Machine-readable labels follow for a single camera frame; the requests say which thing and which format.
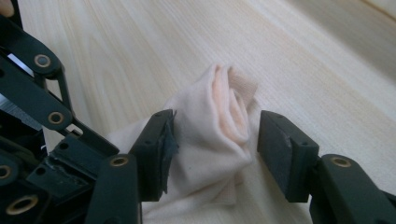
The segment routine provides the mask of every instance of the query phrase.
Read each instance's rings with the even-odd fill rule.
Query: wooden table
[[[160,110],[214,63],[234,63],[320,145],[396,194],[396,22],[361,1],[20,1],[24,29],[63,62],[77,117],[106,135]],[[49,145],[56,137],[47,134]],[[255,156],[235,206],[161,223],[310,223]]]

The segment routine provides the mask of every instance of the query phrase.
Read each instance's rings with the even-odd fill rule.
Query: crumpled fabric
[[[257,83],[231,66],[213,64],[191,86],[176,93],[163,109],[177,112],[168,193],[143,203],[144,219],[172,217],[208,203],[236,202],[239,171],[252,162],[247,106]],[[111,133],[107,139],[128,153],[149,119]]]

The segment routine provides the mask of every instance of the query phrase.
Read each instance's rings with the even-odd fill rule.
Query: metal screw
[[[340,158],[340,157],[332,157],[330,159],[332,161],[332,163],[334,163],[337,166],[341,166],[341,167],[349,167],[351,166],[350,161]]]
[[[38,203],[37,195],[25,195],[7,207],[6,213],[10,216],[16,216],[29,211]]]
[[[128,158],[125,157],[116,157],[110,161],[110,165],[112,166],[122,166],[128,163]]]
[[[43,68],[50,66],[49,56],[44,54],[37,54],[35,56],[35,65]]]

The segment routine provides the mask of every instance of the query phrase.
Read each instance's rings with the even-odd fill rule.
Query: light wood grain surface
[[[76,115],[100,134],[160,110],[212,63],[259,83],[249,108],[283,114],[396,194],[396,22],[350,1],[20,1],[24,29],[63,62]],[[53,135],[47,134],[54,142]],[[234,206],[147,223],[310,223],[255,157]]]

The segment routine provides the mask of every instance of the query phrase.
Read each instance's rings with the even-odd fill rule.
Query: white cloth
[[[191,86],[165,104],[174,120],[178,153],[172,159],[168,193],[143,203],[144,219],[169,217],[206,203],[235,203],[235,175],[251,163],[247,105],[257,84],[231,66],[210,66]],[[149,119],[108,140],[127,153]]]

